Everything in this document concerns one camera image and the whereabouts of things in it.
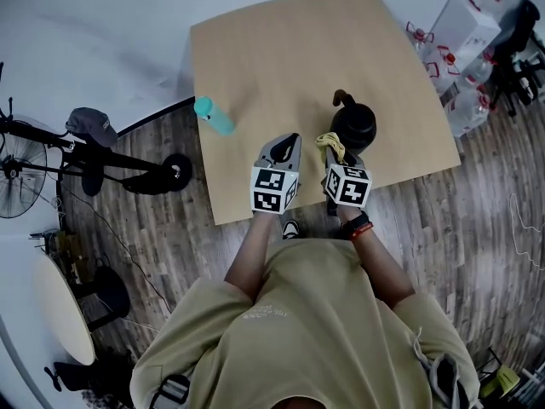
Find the black watch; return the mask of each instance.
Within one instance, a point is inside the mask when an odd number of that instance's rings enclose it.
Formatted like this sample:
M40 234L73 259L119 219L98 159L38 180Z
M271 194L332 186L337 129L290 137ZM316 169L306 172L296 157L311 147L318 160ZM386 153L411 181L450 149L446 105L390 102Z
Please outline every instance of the black watch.
M361 211L361 215L356 216L353 220L348 221L342 225L342 233L345 238L350 238L350 235L359 228L362 228L366 224L370 224L371 221L364 210Z

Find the black kettle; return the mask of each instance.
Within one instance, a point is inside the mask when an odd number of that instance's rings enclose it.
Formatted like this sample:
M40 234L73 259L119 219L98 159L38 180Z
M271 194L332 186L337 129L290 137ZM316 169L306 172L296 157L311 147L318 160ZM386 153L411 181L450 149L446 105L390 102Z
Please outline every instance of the black kettle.
M356 103L345 90L338 89L333 95L333 106L341 103L344 107L333 117L330 132L337 133L342 145L358 156L375 140L375 114L366 105Z

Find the yellow rag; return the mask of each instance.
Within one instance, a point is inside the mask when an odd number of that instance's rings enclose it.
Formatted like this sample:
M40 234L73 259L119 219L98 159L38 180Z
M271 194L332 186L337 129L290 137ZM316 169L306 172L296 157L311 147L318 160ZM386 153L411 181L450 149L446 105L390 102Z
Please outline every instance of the yellow rag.
M339 141L339 136L337 136L337 133L324 133L323 135L320 135L318 138L316 138L315 144L316 147L319 149L320 153L322 154L322 162L324 162L324 164L326 156L325 148L331 147L331 149L335 153L336 161L341 165L348 165L344 161L345 148Z

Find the kettle handle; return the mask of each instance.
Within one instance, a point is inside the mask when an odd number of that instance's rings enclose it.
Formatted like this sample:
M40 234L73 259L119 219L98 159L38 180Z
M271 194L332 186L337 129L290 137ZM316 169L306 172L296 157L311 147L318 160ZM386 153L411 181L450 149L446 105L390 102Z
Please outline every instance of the kettle handle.
M338 89L333 94L333 106L339 106L342 104L346 107L348 105L355 105L356 102L352 98L350 94L347 94L347 92L344 89Z

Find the black sneaker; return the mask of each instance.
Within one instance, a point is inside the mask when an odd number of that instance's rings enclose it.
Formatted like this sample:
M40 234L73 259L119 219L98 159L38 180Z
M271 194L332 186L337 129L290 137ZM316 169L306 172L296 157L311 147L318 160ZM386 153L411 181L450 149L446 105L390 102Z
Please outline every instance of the black sneaker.
M295 220L289 220L282 229L282 239L298 239L299 224Z

